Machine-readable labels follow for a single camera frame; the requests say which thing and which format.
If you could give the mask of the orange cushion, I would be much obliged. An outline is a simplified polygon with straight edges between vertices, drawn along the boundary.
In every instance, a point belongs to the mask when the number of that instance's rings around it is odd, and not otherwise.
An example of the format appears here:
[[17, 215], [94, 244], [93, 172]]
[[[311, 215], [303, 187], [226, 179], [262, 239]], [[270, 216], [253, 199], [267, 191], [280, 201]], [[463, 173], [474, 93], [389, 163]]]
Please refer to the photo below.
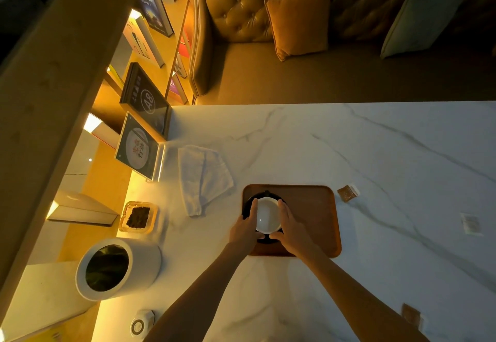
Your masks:
[[331, 0], [264, 0], [281, 62], [329, 47]]

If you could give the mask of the brown tea packet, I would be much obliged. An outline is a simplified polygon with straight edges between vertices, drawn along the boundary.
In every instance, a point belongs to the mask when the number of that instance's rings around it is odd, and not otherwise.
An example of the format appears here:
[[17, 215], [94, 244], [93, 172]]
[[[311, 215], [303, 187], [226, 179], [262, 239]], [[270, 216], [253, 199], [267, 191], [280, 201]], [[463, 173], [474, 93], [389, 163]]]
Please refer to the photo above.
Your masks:
[[359, 197], [361, 195], [361, 192], [358, 190], [358, 188], [354, 184], [347, 184], [344, 187], [339, 188], [337, 190], [337, 193], [338, 193], [340, 199], [344, 203], [348, 203], [352, 199]]
[[419, 310], [403, 303], [401, 306], [401, 316], [412, 326], [414, 326], [419, 331], [422, 329], [424, 318]]

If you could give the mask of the blue book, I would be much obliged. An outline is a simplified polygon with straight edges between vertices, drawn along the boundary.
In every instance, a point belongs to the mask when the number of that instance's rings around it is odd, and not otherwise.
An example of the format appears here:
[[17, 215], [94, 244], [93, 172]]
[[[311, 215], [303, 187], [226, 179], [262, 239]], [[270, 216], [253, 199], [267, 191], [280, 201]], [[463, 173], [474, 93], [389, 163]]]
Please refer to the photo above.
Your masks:
[[137, 0], [148, 25], [166, 37], [174, 34], [162, 0]]

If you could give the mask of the wooden shelf beam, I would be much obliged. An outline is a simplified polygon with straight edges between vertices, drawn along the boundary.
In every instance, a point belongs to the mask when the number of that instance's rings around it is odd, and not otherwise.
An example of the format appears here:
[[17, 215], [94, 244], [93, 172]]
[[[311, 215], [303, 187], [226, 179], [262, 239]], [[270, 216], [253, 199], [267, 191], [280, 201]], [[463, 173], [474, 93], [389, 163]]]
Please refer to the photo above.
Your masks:
[[0, 65], [0, 325], [134, 0], [47, 0]]

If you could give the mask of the black box with round print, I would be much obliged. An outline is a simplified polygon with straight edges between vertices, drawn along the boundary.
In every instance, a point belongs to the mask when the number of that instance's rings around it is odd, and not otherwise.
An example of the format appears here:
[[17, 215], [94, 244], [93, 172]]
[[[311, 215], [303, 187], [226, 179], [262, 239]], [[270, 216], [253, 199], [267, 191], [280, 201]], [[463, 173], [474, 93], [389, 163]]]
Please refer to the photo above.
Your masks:
[[137, 62], [129, 63], [120, 105], [157, 142], [168, 140], [172, 107]]

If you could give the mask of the clear acrylic sign stand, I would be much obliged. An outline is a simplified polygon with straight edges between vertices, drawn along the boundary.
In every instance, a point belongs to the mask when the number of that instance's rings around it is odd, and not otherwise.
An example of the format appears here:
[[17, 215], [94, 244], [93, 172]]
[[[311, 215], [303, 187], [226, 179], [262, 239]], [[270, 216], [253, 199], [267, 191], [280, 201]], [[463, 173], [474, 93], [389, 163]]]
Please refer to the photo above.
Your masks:
[[126, 113], [115, 159], [141, 175], [148, 182], [158, 182], [162, 172], [165, 144], [154, 139], [145, 128]]

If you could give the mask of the brown wooden tray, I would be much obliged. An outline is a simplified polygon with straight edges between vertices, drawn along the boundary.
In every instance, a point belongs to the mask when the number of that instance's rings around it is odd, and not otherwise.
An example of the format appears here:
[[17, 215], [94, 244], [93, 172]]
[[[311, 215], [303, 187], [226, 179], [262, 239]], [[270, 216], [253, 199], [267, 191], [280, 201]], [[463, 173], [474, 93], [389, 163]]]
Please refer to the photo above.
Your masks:
[[242, 192], [242, 205], [250, 196], [264, 190], [279, 195], [296, 220], [302, 223], [313, 242], [329, 258], [342, 252], [335, 196], [324, 185], [249, 184]]

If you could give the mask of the brown tufted leather sofa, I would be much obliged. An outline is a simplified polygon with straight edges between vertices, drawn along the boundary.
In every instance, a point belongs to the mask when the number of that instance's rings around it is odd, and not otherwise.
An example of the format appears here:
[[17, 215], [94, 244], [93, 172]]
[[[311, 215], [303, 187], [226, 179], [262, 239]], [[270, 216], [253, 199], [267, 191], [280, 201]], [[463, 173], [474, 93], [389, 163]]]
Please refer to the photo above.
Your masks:
[[496, 101], [496, 0], [463, 0], [430, 49], [381, 59], [405, 0], [331, 0], [327, 50], [280, 61], [265, 0], [193, 0], [195, 105]]

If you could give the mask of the person's right forearm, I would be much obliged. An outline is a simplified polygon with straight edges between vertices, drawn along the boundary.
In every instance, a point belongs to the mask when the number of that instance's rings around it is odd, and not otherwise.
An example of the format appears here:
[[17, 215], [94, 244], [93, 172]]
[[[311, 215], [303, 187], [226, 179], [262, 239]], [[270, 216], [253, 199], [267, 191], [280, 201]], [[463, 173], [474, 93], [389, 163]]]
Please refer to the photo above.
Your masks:
[[360, 342], [430, 342], [312, 244], [300, 258], [320, 281]]

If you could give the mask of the person's right hand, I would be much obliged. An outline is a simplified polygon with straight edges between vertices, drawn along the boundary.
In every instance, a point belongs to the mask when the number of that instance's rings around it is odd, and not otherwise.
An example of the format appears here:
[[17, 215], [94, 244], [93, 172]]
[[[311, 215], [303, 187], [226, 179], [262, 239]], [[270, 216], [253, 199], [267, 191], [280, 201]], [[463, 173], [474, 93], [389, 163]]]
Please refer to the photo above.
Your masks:
[[285, 249], [294, 256], [304, 259], [311, 255], [316, 245], [309, 236], [305, 226], [298, 222], [285, 202], [278, 201], [279, 215], [285, 241]]

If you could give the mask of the white folded cloth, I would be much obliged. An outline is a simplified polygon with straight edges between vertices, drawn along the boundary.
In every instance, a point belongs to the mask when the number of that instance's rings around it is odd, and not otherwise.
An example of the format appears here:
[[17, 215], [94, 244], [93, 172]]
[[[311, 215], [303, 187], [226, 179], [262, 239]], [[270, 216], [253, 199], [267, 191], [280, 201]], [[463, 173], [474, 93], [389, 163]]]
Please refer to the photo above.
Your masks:
[[219, 152], [185, 145], [178, 148], [177, 157], [187, 216], [200, 216], [204, 206], [234, 187], [231, 172]]

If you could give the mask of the white illustrated book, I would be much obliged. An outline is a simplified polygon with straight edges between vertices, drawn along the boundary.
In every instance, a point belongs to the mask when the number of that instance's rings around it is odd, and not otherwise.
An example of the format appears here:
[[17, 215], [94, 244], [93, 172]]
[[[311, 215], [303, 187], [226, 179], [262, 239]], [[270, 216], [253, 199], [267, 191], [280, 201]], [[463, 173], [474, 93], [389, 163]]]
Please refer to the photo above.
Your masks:
[[131, 10], [123, 34], [133, 51], [159, 68], [165, 64], [148, 26], [139, 11]]

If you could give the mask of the person's left hand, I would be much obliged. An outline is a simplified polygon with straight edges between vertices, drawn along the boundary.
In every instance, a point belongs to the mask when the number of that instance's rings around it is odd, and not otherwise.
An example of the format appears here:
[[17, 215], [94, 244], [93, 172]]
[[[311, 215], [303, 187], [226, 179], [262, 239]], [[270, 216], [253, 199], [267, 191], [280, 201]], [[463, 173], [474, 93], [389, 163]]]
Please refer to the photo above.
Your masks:
[[257, 244], [253, 233], [257, 228], [257, 199], [251, 203], [249, 217], [244, 219], [241, 215], [232, 226], [229, 235], [229, 247], [242, 259], [244, 259]]

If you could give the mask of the person's left forearm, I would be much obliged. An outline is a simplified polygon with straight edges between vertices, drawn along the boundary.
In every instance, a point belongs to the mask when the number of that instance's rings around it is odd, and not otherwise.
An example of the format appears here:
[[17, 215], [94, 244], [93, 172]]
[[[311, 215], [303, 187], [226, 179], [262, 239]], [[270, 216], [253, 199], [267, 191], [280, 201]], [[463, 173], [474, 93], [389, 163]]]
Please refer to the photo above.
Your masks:
[[229, 242], [164, 312], [143, 342], [203, 342], [232, 276], [252, 249], [253, 244]]

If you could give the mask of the pink book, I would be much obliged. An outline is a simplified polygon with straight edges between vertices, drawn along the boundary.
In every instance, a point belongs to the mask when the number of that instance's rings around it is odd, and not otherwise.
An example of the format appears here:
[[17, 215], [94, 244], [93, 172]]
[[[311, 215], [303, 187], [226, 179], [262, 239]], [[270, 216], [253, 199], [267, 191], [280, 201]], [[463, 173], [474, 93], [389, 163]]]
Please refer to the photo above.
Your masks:
[[173, 99], [174, 101], [177, 101], [182, 105], [189, 104], [189, 100], [181, 84], [180, 77], [177, 75], [175, 71], [172, 72], [172, 75], [170, 77], [170, 83], [166, 98]]

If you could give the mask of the pale green cushion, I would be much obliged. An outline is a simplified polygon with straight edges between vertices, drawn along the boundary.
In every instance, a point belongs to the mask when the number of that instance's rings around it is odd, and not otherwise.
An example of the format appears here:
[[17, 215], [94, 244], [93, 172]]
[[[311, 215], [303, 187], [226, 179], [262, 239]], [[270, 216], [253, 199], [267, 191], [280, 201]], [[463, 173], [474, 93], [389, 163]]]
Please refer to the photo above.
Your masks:
[[405, 0], [381, 48], [381, 58], [429, 49], [464, 0]]

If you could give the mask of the black round saucer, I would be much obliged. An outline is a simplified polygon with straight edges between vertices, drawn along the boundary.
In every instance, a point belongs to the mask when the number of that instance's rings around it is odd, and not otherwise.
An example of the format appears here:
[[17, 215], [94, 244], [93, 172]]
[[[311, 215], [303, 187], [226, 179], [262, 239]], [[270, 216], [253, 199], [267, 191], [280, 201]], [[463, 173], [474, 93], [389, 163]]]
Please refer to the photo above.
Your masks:
[[[276, 195], [269, 190], [264, 190], [260, 193], [257, 193], [253, 196], [250, 196], [246, 201], [243, 201], [243, 208], [242, 208], [242, 216], [244, 219], [249, 217], [250, 214], [250, 209], [251, 209], [251, 203], [254, 199], [260, 199], [262, 197], [272, 197], [279, 200], [282, 200], [282, 198], [279, 195]], [[264, 234], [264, 238], [258, 240], [259, 243], [265, 244], [265, 245], [270, 245], [270, 244], [276, 244], [279, 241], [278, 240], [272, 240], [269, 238], [269, 235]]]

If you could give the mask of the glass dish of tea leaves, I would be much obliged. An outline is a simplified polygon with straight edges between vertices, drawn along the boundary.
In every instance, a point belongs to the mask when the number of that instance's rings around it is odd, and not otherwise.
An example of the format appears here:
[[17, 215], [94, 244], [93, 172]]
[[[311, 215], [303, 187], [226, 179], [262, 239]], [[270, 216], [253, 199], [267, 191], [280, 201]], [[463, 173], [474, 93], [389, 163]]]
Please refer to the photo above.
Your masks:
[[159, 208], [144, 201], [128, 201], [123, 208], [118, 230], [123, 233], [149, 234], [152, 232]]

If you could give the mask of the white angled box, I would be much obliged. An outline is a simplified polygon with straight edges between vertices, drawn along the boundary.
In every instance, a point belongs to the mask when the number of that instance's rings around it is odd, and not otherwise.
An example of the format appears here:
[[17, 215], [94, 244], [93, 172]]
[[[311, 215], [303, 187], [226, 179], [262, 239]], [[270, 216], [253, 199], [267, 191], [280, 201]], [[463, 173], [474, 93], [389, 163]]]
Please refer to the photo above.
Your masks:
[[112, 226], [119, 214], [88, 195], [58, 190], [46, 220]]

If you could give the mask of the white cylindrical bin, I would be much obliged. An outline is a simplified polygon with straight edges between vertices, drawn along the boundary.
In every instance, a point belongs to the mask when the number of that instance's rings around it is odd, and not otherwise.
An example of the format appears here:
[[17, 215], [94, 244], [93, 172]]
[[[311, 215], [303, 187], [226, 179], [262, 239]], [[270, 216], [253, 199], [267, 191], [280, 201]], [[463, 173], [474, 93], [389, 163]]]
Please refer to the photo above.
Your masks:
[[91, 246], [75, 274], [79, 294], [103, 301], [146, 290], [158, 277], [162, 256], [156, 243], [133, 238], [111, 238]]

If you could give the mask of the white ceramic bowl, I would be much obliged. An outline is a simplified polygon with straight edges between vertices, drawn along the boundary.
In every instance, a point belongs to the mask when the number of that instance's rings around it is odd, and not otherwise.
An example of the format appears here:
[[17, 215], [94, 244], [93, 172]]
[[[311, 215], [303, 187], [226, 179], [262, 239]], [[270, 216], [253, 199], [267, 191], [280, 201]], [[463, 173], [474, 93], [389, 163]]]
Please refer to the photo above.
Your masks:
[[257, 202], [257, 228], [265, 235], [277, 232], [281, 228], [278, 200], [272, 197], [262, 197]]

